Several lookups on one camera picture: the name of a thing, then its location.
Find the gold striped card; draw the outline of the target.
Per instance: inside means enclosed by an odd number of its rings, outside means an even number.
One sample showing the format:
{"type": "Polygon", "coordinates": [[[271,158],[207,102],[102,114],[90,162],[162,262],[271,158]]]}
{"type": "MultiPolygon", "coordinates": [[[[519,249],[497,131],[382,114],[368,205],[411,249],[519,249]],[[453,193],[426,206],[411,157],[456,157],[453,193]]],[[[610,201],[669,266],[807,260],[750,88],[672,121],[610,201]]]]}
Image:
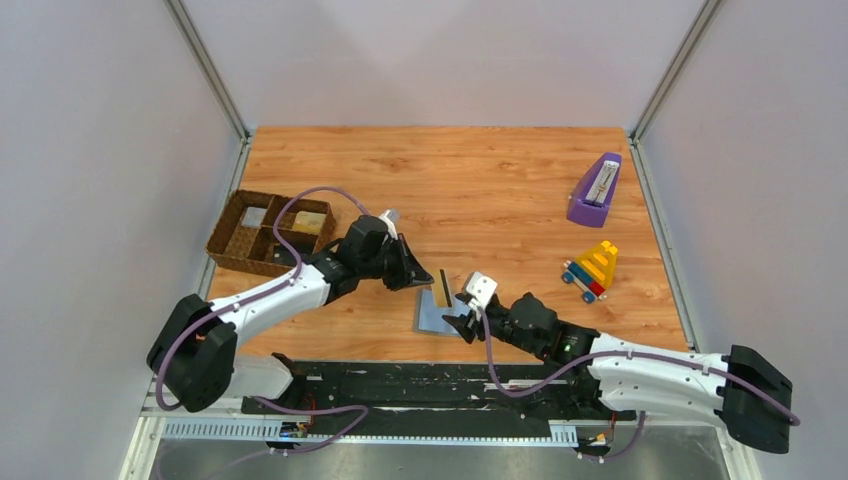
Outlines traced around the gold striped card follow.
{"type": "Polygon", "coordinates": [[[439,269],[438,273],[434,275],[430,290],[435,307],[448,309],[453,306],[453,294],[444,269],[439,269]]]}

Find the grey card holder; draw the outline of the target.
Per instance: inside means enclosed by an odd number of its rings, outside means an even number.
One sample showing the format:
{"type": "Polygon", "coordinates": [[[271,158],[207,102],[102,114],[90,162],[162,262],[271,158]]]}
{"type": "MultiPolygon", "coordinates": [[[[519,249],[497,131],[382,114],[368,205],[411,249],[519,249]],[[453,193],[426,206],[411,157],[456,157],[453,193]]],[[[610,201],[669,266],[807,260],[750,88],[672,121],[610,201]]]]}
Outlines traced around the grey card holder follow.
{"type": "Polygon", "coordinates": [[[469,312],[468,306],[458,301],[454,301],[450,307],[438,307],[435,304],[433,292],[430,289],[422,289],[418,292],[416,299],[412,330],[421,334],[459,337],[456,329],[443,317],[445,315],[463,316],[469,312]]]}

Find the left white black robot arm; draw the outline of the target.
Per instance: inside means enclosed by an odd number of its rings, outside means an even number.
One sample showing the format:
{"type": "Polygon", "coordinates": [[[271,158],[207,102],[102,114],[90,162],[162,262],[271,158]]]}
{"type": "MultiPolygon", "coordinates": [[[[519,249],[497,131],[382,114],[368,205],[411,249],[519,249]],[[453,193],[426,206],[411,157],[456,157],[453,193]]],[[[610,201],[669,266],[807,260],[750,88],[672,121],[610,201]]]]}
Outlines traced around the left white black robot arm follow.
{"type": "Polygon", "coordinates": [[[258,287],[214,301],[181,298],[146,357],[159,407],[195,413],[227,395],[283,396],[294,380],[290,367],[238,350],[271,327],[352,293],[363,280],[398,291],[434,278],[390,218],[362,215],[342,238],[258,287]]]}

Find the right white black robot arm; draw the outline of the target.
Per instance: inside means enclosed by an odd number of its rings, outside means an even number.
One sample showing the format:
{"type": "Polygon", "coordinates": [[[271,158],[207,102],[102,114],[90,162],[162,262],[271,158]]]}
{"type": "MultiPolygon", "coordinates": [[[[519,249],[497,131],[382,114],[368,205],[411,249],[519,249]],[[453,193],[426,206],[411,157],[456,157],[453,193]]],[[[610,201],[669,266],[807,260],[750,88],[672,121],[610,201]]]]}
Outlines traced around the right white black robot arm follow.
{"type": "Polygon", "coordinates": [[[444,321],[467,343],[499,340],[571,376],[580,402],[613,412],[688,417],[726,430],[753,449],[786,454],[793,384],[758,351],[684,353],[628,342],[559,319],[531,293],[511,306],[458,295],[466,308],[444,321]]]}

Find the gold card in basket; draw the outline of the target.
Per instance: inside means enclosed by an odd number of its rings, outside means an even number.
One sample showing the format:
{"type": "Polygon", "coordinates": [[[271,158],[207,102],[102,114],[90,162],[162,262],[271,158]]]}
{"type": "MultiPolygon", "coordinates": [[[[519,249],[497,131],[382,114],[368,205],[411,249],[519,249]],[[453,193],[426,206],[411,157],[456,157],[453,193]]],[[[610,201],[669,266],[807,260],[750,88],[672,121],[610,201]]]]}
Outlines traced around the gold card in basket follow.
{"type": "Polygon", "coordinates": [[[291,230],[311,235],[319,235],[326,222],[325,213],[299,211],[295,214],[291,230]]]}

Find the silver card in basket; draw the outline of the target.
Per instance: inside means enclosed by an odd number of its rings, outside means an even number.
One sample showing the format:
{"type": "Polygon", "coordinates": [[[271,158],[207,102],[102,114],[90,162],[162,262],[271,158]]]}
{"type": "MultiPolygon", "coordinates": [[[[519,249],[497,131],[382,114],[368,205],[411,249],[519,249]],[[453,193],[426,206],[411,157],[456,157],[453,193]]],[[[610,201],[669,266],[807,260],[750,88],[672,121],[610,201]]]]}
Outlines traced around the silver card in basket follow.
{"type": "Polygon", "coordinates": [[[241,225],[246,228],[260,228],[266,212],[266,208],[247,207],[241,217],[241,225]]]}

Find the colourful toy block vehicle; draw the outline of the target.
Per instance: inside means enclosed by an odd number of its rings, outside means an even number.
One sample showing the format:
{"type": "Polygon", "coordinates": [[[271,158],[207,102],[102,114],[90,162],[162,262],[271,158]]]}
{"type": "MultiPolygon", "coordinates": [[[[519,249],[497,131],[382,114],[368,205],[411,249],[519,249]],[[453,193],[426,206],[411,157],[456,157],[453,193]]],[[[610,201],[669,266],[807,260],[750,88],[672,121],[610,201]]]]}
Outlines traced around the colourful toy block vehicle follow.
{"type": "Polygon", "coordinates": [[[577,286],[586,304],[602,301],[614,281],[619,249],[605,240],[563,264],[561,279],[577,286]]]}

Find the purple metronome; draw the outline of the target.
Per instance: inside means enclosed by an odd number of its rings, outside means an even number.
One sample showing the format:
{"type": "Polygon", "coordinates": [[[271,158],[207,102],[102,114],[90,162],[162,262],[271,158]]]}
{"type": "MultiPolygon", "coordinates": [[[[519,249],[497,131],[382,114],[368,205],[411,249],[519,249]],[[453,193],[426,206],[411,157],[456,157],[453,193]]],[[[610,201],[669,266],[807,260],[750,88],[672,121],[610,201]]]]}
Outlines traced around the purple metronome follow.
{"type": "Polygon", "coordinates": [[[604,226],[619,178],[622,156],[606,152],[580,178],[569,195],[566,218],[590,228],[604,226]]]}

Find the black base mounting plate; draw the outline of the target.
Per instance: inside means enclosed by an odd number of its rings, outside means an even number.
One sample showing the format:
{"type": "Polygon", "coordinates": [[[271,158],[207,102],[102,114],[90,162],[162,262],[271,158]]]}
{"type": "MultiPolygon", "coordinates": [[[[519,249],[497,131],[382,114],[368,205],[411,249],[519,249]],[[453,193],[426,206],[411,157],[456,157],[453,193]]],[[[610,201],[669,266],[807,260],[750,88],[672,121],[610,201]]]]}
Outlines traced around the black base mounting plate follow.
{"type": "Polygon", "coordinates": [[[632,421],[603,406],[586,373],[566,374],[538,392],[511,398],[484,364],[298,361],[274,404],[332,409],[309,433],[396,435],[543,435],[552,420],[632,421]]]}

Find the brown woven divided basket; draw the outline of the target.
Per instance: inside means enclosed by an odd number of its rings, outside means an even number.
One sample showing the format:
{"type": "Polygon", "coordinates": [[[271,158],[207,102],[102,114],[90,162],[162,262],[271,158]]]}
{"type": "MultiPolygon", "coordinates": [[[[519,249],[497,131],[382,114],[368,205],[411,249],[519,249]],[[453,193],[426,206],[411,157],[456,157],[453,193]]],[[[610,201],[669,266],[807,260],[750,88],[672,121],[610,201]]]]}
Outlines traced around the brown woven divided basket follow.
{"type": "Polygon", "coordinates": [[[280,241],[288,242],[305,258],[334,238],[337,220],[331,205],[325,201],[301,199],[285,210],[285,196],[236,190],[229,198],[206,244],[206,253],[217,266],[243,273],[277,277],[296,265],[294,256],[280,241]],[[246,228],[241,217],[249,206],[266,208],[260,228],[246,228]],[[299,211],[325,213],[326,222],[319,235],[292,231],[295,214],[299,211]]]}

